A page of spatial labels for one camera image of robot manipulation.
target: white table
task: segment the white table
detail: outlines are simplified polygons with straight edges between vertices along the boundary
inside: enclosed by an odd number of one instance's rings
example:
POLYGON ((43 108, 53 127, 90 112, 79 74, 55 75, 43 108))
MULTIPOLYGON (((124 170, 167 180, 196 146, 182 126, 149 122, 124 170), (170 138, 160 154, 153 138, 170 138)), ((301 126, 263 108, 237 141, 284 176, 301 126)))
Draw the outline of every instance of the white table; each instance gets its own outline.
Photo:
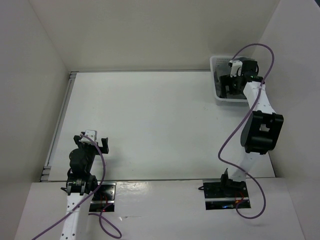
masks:
MULTIPOLYGON (((50 159, 50 181, 67 180, 74 135, 97 130, 109 138, 106 180, 220 178, 218 151, 249 107, 216 105, 208 71, 78 73, 50 159)), ((243 155, 240 133, 222 156, 243 155)), ((91 173, 102 176, 97 156, 91 173)), ((274 177, 265 155, 251 171, 274 177)))
MULTIPOLYGON (((284 179, 259 182, 267 207, 254 220, 241 218, 234 209, 206 210, 204 193, 198 190, 201 180, 118 182, 115 210, 103 216, 121 230, 123 240, 304 240, 284 179)), ((62 182, 32 184, 15 240, 32 239, 65 215, 63 186, 62 182)), ((240 211, 253 216, 262 208, 262 195, 251 179, 247 188, 252 208, 240 211)), ((60 239, 62 228, 63 224, 57 225, 39 240, 60 239)), ((87 231, 91 240, 112 239, 96 216, 89 216, 87 231)))

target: white floor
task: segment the white floor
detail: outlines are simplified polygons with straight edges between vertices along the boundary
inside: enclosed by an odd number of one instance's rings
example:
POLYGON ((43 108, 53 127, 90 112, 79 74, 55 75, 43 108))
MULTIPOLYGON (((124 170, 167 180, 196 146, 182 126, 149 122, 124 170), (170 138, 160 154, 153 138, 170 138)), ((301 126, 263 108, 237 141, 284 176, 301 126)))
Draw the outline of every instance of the white floor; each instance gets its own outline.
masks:
MULTIPOLYGON (((122 232, 123 240, 304 240, 300 224, 282 178, 259 179, 267 199, 265 213, 253 220, 241 218, 234 209, 206 210, 201 180, 118 182, 115 212, 108 218, 122 232)), ((66 193, 62 182, 33 183, 15 240, 32 239, 65 215, 66 193)), ((256 184, 248 179, 251 209, 263 205, 256 184)), ((39 240, 60 239, 63 224, 39 240)), ((100 228, 96 216, 88 217, 91 240, 111 239, 100 228)))
MULTIPOLYGON (((107 180, 220 178, 218 151, 249 107, 218 106, 208 71, 78 73, 55 143, 49 180, 65 181, 74 135, 97 130, 109 138, 107 180)), ((240 132, 223 157, 242 158, 240 132)), ((91 173, 102 176, 99 157, 91 173)), ((268 155, 251 171, 274 177, 268 155)))

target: white wall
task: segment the white wall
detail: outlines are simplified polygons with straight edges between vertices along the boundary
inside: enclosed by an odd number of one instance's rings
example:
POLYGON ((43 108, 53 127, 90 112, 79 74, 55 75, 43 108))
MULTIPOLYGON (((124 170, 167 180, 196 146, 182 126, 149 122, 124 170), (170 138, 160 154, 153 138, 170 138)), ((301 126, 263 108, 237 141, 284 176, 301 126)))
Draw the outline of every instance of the white wall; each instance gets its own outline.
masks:
POLYGON ((0 232, 11 240, 38 181, 68 72, 27 0, 0 2, 0 232))
POLYGON ((210 69, 258 42, 279 0, 30 2, 70 71, 101 71, 210 69))
MULTIPOLYGON (((270 158, 287 185, 307 240, 320 239, 320 8, 314 0, 281 0, 261 43, 275 54, 266 80, 274 109, 284 116, 283 128, 270 158)), ((253 54, 264 69, 269 53, 253 54)))

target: beige wall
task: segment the beige wall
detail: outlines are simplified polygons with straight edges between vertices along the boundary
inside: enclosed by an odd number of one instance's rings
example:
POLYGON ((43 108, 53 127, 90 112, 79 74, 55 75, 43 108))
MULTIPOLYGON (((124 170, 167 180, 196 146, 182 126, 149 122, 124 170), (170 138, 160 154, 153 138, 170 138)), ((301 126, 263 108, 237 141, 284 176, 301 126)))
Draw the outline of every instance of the beige wall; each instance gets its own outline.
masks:
POLYGON ((101 71, 210 69, 258 42, 279 0, 30 2, 70 71, 101 71))
MULTIPOLYGON (((286 177, 307 240, 320 239, 320 8, 314 0, 281 0, 261 43, 275 54, 266 80, 272 107, 284 115, 283 128, 270 153, 275 172, 286 177)), ((266 69, 269 53, 253 57, 266 69)))
POLYGON ((27 0, 0 2, 0 232, 14 238, 38 181, 68 72, 27 0))

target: gray wall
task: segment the gray wall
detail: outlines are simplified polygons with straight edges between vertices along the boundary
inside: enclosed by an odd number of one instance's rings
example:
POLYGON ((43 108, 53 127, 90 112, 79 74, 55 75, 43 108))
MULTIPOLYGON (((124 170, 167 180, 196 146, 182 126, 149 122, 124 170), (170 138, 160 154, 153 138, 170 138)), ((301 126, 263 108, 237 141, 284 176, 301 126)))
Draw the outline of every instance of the gray wall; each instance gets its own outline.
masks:
POLYGON ((30 2, 70 71, 101 71, 210 69, 258 42, 279 0, 30 2))
POLYGON ((0 2, 0 232, 11 240, 39 180, 68 72, 27 0, 0 2))
MULTIPOLYGON (((270 158, 288 189, 307 240, 320 239, 320 8, 314 0, 281 0, 261 43, 275 54, 266 80, 273 108, 284 125, 270 158)), ((266 70, 269 53, 257 48, 253 57, 266 70)))

